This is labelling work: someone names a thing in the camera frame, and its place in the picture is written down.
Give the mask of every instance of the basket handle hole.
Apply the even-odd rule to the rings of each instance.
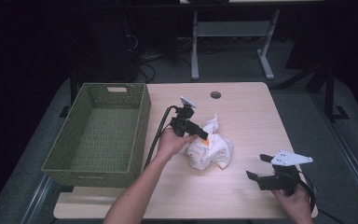
[[[127,88],[125,87],[108,87],[107,90],[109,92],[127,92]]]

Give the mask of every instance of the human arm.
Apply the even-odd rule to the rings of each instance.
[[[287,216],[289,216],[295,223],[313,223],[310,215],[310,197],[303,187],[297,185],[295,193],[288,197],[280,190],[272,190],[271,192],[280,202]]]
[[[141,175],[116,199],[107,212],[104,224],[139,224],[167,162],[182,147],[197,139],[196,135],[178,137],[171,128],[164,130],[158,142],[156,157]]]

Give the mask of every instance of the forearm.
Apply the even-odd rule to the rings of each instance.
[[[139,224],[168,160],[157,155],[143,173],[116,199],[103,223]]]

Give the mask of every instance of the black circular hole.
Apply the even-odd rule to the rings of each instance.
[[[222,94],[218,91],[213,91],[211,92],[211,97],[214,99],[219,99],[220,97],[222,97]]]

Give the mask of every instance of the white metal frame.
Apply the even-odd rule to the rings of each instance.
[[[197,40],[199,36],[264,36],[266,42],[257,56],[268,79],[273,79],[271,67],[267,60],[267,51],[280,10],[275,10],[270,21],[198,21],[198,12],[194,12],[193,50],[191,52],[191,79],[198,80],[199,59],[197,56]]]

